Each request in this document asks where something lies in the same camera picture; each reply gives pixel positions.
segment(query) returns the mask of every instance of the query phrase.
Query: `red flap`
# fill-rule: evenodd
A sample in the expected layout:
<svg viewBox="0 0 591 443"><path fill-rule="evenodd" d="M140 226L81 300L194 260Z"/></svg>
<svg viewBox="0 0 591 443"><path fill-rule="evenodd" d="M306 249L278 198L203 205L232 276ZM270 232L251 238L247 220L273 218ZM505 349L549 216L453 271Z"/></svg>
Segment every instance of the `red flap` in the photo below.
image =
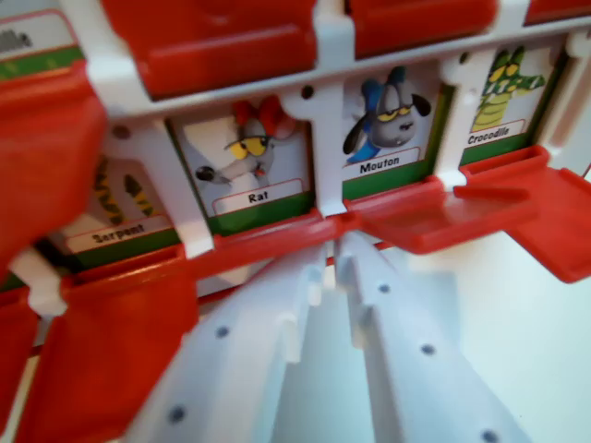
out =
<svg viewBox="0 0 591 443"><path fill-rule="evenodd" d="M103 442L123 434L198 318L182 246L64 283L17 441Z"/></svg>
<svg viewBox="0 0 591 443"><path fill-rule="evenodd" d="M518 188L458 186L446 193L434 177L354 200L362 230L414 254L427 254L505 230L535 216L529 194Z"/></svg>
<svg viewBox="0 0 591 443"><path fill-rule="evenodd" d="M106 117L83 62L0 83L0 115L2 272L84 210Z"/></svg>
<svg viewBox="0 0 591 443"><path fill-rule="evenodd" d="M314 0L103 0L154 98L314 67Z"/></svg>
<svg viewBox="0 0 591 443"><path fill-rule="evenodd" d="M204 279L249 263L280 257L305 247L334 240L347 231L358 229L357 214L345 213L326 219L312 210L307 215L268 224L245 233L216 235L215 249L188 263L195 279Z"/></svg>
<svg viewBox="0 0 591 443"><path fill-rule="evenodd" d="M565 282L591 275L591 184L547 166L540 146L510 152L461 168L468 184L526 190L539 214L507 233Z"/></svg>
<svg viewBox="0 0 591 443"><path fill-rule="evenodd" d="M0 435L37 332L37 315L27 305L28 295L29 288L0 293Z"/></svg>
<svg viewBox="0 0 591 443"><path fill-rule="evenodd" d="M358 58L484 32L496 0L350 0Z"/></svg>
<svg viewBox="0 0 591 443"><path fill-rule="evenodd" d="M544 23L546 21L562 20L591 14L589 0L531 0L526 25Z"/></svg>

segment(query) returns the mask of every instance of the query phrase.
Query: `crocodile illustration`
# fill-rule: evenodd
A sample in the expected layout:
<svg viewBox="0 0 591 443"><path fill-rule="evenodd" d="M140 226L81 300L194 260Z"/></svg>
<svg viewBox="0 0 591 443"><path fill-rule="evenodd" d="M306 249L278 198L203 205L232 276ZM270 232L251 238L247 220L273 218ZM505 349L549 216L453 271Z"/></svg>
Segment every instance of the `crocodile illustration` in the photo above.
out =
<svg viewBox="0 0 591 443"><path fill-rule="evenodd" d="M506 50L497 55L480 97L472 132L500 125L510 99L546 85L546 80L541 75L521 75L520 68L524 55L524 46L519 46L511 55Z"/></svg>

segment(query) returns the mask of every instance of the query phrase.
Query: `snake illustration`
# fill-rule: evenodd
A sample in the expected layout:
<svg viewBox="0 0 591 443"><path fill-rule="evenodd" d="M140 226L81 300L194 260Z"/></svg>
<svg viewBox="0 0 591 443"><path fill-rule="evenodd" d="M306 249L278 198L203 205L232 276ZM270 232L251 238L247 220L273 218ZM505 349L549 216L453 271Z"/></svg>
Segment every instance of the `snake illustration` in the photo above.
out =
<svg viewBox="0 0 591 443"><path fill-rule="evenodd" d="M107 175L108 159L102 155L99 159L99 165L96 169L94 177L94 186L92 187L94 195L99 200L101 207L106 213L109 221L113 225L119 225L127 221L124 212L121 210L109 186L109 177ZM146 216L152 217L158 215L158 211L154 209L142 186L139 184L133 175L126 174L123 179L125 191L133 198L134 203L139 210Z"/></svg>
<svg viewBox="0 0 591 443"><path fill-rule="evenodd" d="M520 74L524 55L524 46L515 49L511 56L506 50L497 55L480 97L472 132L500 125L510 99L546 85L546 80L541 75L522 76Z"/></svg>
<svg viewBox="0 0 591 443"><path fill-rule="evenodd" d="M96 168L92 190L94 191L96 198L99 200L101 207L106 212L109 221L111 221L112 224L117 225L123 223L126 220L126 217L111 193L109 177L107 176L107 164L107 158L102 155L99 159L99 165Z"/></svg>
<svg viewBox="0 0 591 443"><path fill-rule="evenodd" d="M146 217L157 215L157 211L148 201L143 188L133 176L126 174L124 177L124 185L126 192L133 198L136 205L138 205L139 210L141 210Z"/></svg>

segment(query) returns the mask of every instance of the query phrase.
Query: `character card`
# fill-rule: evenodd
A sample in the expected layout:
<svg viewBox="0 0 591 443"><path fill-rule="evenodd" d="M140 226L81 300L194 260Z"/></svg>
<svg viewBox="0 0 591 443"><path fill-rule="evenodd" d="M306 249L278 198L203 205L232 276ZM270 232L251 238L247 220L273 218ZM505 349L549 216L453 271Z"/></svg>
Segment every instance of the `character card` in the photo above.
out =
<svg viewBox="0 0 591 443"><path fill-rule="evenodd" d="M395 66L351 78L344 89L344 198L359 198L421 180L439 141L436 61Z"/></svg>
<svg viewBox="0 0 591 443"><path fill-rule="evenodd" d="M277 97L235 102L208 120L177 117L172 126L213 233L309 211L307 125L285 114Z"/></svg>
<svg viewBox="0 0 591 443"><path fill-rule="evenodd" d="M462 164L525 148L563 66L564 39L506 45L490 67Z"/></svg>

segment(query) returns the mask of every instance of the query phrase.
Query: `plastic toy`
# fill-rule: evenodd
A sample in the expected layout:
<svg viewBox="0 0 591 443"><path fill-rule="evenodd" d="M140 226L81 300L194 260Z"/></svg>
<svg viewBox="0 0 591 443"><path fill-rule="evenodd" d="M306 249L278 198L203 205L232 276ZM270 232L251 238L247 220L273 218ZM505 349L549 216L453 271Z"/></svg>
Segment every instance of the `plastic toy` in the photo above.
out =
<svg viewBox="0 0 591 443"><path fill-rule="evenodd" d="M401 401L376 441L528 441L358 232L425 254L505 231L562 281L591 275L591 160L569 139L589 123L591 4L4 0L0 14L0 267L26 285L0 293L0 423L53 320L17 442L268 441L261 411L298 361L327 242L374 417ZM107 252L58 271L31 245L62 235L72 251L85 211L103 224L76 234L78 259L94 235Z"/></svg>

